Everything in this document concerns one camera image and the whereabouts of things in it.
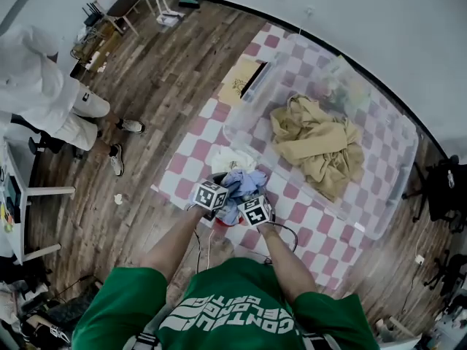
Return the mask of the tan yellow garment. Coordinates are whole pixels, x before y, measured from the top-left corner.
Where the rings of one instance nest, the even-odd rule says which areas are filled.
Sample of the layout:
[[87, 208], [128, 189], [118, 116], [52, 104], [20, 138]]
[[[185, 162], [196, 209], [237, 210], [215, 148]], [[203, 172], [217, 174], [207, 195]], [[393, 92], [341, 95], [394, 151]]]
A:
[[275, 152], [300, 168], [306, 182], [329, 201], [361, 179], [360, 132], [348, 118], [333, 116], [318, 101], [295, 94], [270, 112], [270, 121]]

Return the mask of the light blue clothes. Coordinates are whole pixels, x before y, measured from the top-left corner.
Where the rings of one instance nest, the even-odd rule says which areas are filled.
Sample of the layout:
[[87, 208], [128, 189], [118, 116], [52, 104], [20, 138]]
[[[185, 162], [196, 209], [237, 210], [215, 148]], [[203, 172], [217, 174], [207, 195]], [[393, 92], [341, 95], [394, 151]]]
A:
[[255, 197], [267, 182], [267, 175], [254, 170], [234, 169], [220, 181], [220, 185], [228, 190], [224, 206], [216, 217], [225, 225], [233, 226], [239, 222], [239, 205]]

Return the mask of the clear plastic storage bin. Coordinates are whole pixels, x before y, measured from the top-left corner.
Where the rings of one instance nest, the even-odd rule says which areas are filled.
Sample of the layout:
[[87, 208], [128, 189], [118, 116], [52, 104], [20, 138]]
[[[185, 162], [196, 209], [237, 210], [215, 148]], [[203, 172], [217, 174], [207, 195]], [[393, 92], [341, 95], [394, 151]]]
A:
[[[370, 82], [367, 104], [350, 116], [329, 109], [316, 93], [316, 82], [325, 66], [347, 62], [298, 34], [291, 34], [266, 60], [242, 104], [227, 119], [223, 133], [233, 148], [246, 152], [296, 189], [326, 207], [339, 219], [351, 217], [366, 226], [368, 238], [382, 237], [406, 187], [417, 152], [415, 125], [401, 114]], [[342, 197], [331, 202], [305, 180], [301, 170], [273, 149], [270, 112], [301, 94], [317, 100], [320, 108], [348, 118], [360, 132], [364, 152], [363, 176], [347, 185]]]

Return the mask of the green printed t-shirt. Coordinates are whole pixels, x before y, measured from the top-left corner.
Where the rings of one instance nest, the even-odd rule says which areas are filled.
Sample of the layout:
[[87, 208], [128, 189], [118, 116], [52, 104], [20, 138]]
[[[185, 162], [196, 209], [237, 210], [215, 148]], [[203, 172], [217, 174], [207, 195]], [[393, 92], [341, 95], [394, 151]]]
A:
[[166, 290], [153, 269], [113, 269], [75, 327], [72, 350], [123, 350], [159, 315], [157, 350], [379, 350], [356, 295], [306, 292], [291, 305], [273, 268], [247, 258], [195, 275], [163, 314]]

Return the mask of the white desk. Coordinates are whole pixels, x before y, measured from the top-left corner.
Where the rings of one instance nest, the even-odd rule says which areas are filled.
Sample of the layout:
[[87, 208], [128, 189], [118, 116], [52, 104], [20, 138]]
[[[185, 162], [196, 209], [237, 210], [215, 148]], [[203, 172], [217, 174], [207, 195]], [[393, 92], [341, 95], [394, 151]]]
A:
[[27, 223], [26, 210], [31, 204], [30, 198], [45, 195], [71, 195], [75, 193], [75, 187], [29, 187], [24, 178], [20, 166], [13, 154], [13, 147], [19, 147], [20, 141], [3, 140], [0, 149], [1, 165], [0, 168], [4, 173], [4, 181], [0, 182], [0, 203], [5, 208], [5, 214], [9, 216], [7, 211], [7, 197], [11, 193], [8, 189], [8, 179], [14, 179], [17, 183], [20, 193], [19, 205], [15, 207], [19, 211], [18, 221], [8, 223], [0, 210], [0, 238], [5, 239], [12, 253], [16, 256], [16, 265], [22, 265], [24, 262], [43, 257], [46, 254], [57, 252], [61, 249], [60, 244], [54, 244], [35, 252], [25, 253], [25, 229]]

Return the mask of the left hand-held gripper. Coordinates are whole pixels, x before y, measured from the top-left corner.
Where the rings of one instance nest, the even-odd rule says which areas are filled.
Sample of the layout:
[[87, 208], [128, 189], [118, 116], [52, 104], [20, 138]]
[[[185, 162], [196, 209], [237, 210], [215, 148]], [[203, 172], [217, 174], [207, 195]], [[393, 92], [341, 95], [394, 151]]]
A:
[[218, 210], [224, 206], [228, 190], [221, 186], [227, 172], [210, 174], [208, 180], [197, 183], [193, 203], [207, 210]]

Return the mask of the black router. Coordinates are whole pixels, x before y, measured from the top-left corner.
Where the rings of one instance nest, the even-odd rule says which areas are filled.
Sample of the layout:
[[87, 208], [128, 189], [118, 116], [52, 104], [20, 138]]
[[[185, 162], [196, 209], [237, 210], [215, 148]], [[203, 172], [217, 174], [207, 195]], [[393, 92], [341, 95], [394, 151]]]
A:
[[100, 19], [102, 19], [103, 17], [103, 14], [101, 13], [101, 11], [96, 7], [96, 5], [94, 3], [87, 3], [86, 4], [89, 11], [87, 11], [85, 8], [82, 8], [83, 11], [85, 12], [85, 14], [88, 16], [85, 21], [84, 21], [84, 24], [85, 26], [87, 27], [92, 27], [94, 26], [97, 22], [100, 21]]

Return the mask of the person's right forearm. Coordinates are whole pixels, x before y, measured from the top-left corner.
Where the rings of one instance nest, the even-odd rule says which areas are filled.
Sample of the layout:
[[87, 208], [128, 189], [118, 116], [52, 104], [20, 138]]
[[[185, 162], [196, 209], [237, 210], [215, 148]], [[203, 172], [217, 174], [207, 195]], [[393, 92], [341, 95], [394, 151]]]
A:
[[279, 285], [289, 304], [306, 292], [316, 292], [313, 275], [305, 264], [290, 250], [275, 227], [270, 223], [258, 226], [266, 242]]

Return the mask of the white plastic container with items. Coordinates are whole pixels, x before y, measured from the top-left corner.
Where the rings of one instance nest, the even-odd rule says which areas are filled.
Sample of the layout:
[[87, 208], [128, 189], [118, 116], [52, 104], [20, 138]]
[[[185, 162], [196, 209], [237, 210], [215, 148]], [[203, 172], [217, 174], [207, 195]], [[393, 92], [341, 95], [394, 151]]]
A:
[[366, 226], [362, 225], [359, 223], [359, 221], [355, 221], [353, 220], [351, 217], [349, 217], [347, 220], [346, 220], [346, 224], [350, 226], [350, 228], [352, 229], [352, 235], [354, 234], [362, 234], [362, 235], [366, 235], [367, 234], [367, 228]]

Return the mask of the wooden chair dark seat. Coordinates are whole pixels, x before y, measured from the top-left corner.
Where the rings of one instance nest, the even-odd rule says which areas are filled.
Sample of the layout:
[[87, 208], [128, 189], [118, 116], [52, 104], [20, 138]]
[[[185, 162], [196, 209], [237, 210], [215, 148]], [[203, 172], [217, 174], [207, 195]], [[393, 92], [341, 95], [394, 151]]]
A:
[[138, 31], [128, 19], [128, 15], [135, 11], [139, 13], [138, 6], [141, 1], [145, 1], [147, 7], [149, 8], [150, 13], [155, 15], [155, 10], [153, 9], [152, 4], [149, 0], [116, 0], [116, 2], [111, 7], [103, 7], [99, 0], [94, 0], [93, 5], [95, 5], [99, 11], [103, 14], [104, 18], [109, 21], [115, 29], [123, 35], [123, 29], [117, 24], [119, 20], [124, 20], [126, 25], [137, 35], [139, 36]]

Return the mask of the white dustpan stand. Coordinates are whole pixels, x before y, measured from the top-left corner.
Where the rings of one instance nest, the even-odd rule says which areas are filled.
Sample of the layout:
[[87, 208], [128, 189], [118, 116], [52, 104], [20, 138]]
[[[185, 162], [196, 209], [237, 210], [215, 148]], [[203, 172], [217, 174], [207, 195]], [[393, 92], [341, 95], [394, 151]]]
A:
[[172, 10], [168, 6], [166, 0], [155, 0], [155, 2], [158, 8], [158, 16], [156, 20], [162, 26], [173, 27], [179, 20], [183, 20], [185, 18], [184, 13]]

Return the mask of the person's left forearm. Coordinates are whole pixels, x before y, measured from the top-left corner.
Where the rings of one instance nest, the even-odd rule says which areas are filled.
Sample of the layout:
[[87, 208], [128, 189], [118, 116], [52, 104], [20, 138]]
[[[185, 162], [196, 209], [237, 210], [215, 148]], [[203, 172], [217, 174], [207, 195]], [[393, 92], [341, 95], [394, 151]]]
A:
[[206, 209], [191, 206], [143, 256], [139, 266], [160, 272], [169, 283], [185, 256], [197, 224], [206, 214]]

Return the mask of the red white checkered table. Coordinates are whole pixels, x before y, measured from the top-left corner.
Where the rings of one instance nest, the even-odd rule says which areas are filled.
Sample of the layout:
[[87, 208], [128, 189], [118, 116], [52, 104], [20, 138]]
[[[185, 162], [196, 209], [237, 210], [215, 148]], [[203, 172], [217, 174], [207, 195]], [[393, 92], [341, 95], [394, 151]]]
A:
[[[242, 57], [263, 61], [266, 65], [266, 60], [290, 35], [276, 26], [266, 26]], [[154, 185], [155, 191], [180, 208], [187, 206], [196, 183], [211, 173], [212, 158], [220, 148], [239, 150], [233, 148], [223, 133], [227, 119], [239, 106], [224, 104], [218, 96], [205, 103], [166, 172]], [[287, 226], [286, 238], [298, 240], [298, 256], [304, 259], [319, 285], [337, 288], [363, 250], [375, 240], [362, 234], [352, 235], [352, 229], [345, 221], [252, 158], [268, 177], [267, 198], [274, 207], [277, 221]]]

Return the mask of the cream flat paper bag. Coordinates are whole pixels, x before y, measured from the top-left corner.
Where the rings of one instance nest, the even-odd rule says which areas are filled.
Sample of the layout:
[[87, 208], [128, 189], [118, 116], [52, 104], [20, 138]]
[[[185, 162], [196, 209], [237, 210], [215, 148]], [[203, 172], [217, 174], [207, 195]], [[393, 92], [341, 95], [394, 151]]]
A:
[[222, 81], [218, 100], [229, 106], [241, 105], [241, 93], [259, 67], [260, 62], [240, 58]]

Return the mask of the small grey desk monitor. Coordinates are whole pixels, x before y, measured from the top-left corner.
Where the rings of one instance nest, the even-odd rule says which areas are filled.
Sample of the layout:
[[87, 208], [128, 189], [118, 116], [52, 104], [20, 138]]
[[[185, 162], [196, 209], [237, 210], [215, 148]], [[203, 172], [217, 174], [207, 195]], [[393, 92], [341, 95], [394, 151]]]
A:
[[14, 176], [8, 175], [4, 181], [7, 208], [16, 211], [20, 207], [21, 191]]

